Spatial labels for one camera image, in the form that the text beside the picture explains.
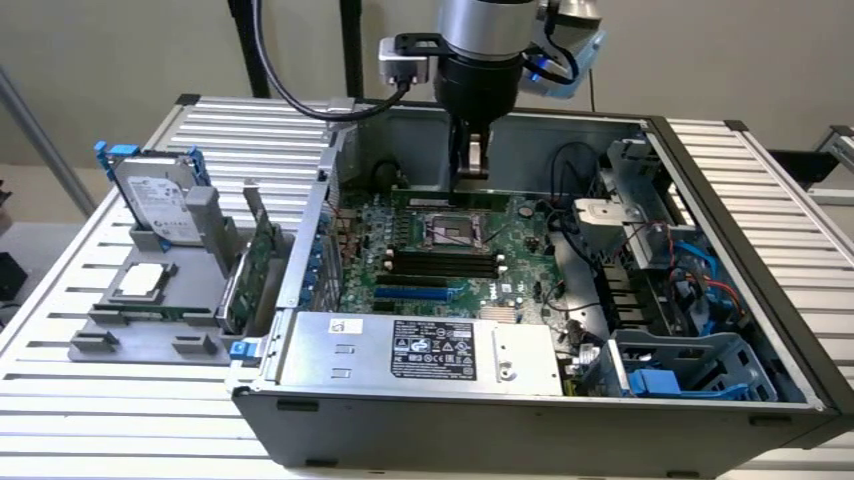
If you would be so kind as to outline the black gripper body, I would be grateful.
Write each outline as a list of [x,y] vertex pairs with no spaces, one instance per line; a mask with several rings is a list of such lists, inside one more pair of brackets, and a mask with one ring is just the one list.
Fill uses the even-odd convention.
[[522,77],[522,55],[502,61],[462,55],[438,60],[434,92],[446,112],[476,132],[512,110]]

